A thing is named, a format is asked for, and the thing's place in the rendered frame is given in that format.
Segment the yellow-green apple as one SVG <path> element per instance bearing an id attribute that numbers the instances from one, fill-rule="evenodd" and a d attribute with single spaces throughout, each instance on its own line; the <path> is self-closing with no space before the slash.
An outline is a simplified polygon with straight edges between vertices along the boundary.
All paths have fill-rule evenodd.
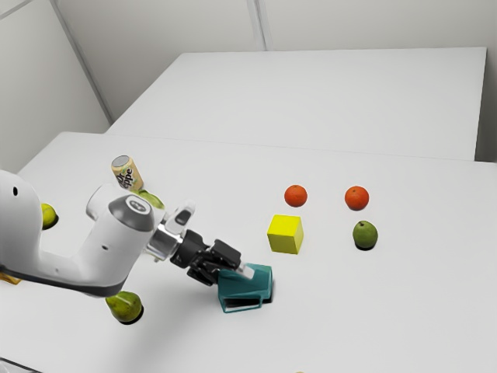
<path id="1" fill-rule="evenodd" d="M 43 219 L 42 229 L 47 230 L 54 227 L 59 220 L 59 217 L 55 209 L 51 205 L 45 203 L 42 203 L 40 206 L 41 206 L 42 219 Z"/>

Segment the beige soda can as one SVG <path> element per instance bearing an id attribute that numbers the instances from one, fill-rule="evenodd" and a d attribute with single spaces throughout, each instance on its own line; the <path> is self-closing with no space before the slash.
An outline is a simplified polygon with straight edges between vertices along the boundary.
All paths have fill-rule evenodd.
<path id="1" fill-rule="evenodd" d="M 111 169 L 117 182 L 125 190 L 138 191 L 144 187 L 141 174 L 129 155 L 117 156 L 111 162 Z"/>

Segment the green pear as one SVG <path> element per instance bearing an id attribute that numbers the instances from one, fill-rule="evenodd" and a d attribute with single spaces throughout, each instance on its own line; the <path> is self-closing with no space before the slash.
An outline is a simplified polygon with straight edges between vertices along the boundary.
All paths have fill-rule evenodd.
<path id="1" fill-rule="evenodd" d="M 160 209 L 160 210 L 165 209 L 165 205 L 160 200 L 160 198 L 155 196 L 154 194 L 148 192 L 147 190 L 144 190 L 144 189 L 136 190 L 136 191 L 134 191 L 134 193 L 136 195 L 138 195 L 139 197 L 145 199 L 151 206 L 153 206 L 157 209 Z"/>
<path id="2" fill-rule="evenodd" d="M 144 313 L 141 298 L 130 291 L 120 291 L 116 295 L 105 298 L 105 301 L 112 316 L 124 325 L 137 322 Z"/>

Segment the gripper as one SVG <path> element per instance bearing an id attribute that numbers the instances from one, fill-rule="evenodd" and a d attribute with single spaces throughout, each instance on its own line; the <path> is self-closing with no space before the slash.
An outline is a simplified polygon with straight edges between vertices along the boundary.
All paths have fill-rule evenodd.
<path id="1" fill-rule="evenodd" d="M 188 267 L 187 275 L 206 286 L 218 283 L 219 270 L 230 270 L 249 280 L 255 275 L 255 271 L 242 261 L 239 251 L 219 239 L 209 248 L 202 236 L 190 229 L 186 230 L 170 261 L 177 267 Z"/>

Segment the orange fruit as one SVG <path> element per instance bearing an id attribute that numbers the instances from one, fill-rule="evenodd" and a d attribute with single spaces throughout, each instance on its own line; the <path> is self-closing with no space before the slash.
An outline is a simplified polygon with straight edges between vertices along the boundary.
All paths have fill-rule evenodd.
<path id="1" fill-rule="evenodd" d="M 360 211 L 369 204 L 370 195 L 362 186 L 351 186 L 345 193 L 344 201 L 350 210 Z"/>
<path id="2" fill-rule="evenodd" d="M 301 207 L 308 200 L 308 193 L 301 185 L 291 185 L 284 192 L 284 200 L 291 207 Z"/>

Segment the teal faceted mug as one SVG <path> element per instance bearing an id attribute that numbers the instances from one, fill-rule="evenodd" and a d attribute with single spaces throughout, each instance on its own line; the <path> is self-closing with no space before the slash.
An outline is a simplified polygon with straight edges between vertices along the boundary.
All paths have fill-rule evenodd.
<path id="1" fill-rule="evenodd" d="M 248 263 L 253 270 L 247 278 L 231 270 L 218 275 L 217 297 L 224 313 L 260 309 L 273 301 L 273 269 L 271 266 Z"/>

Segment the yellow cube block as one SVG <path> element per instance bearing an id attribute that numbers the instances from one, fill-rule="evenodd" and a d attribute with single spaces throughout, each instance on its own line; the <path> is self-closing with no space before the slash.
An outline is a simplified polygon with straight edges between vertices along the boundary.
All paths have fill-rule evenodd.
<path id="1" fill-rule="evenodd" d="M 301 217 L 275 214 L 266 234 L 273 252 L 297 255 L 304 239 Z"/>

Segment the green apple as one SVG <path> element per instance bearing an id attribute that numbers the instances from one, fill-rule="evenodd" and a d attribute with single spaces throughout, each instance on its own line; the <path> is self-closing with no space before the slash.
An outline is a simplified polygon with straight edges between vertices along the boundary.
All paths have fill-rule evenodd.
<path id="1" fill-rule="evenodd" d="M 377 228 L 368 221 L 358 221 L 353 228 L 353 241 L 358 249 L 369 250 L 378 240 Z"/>

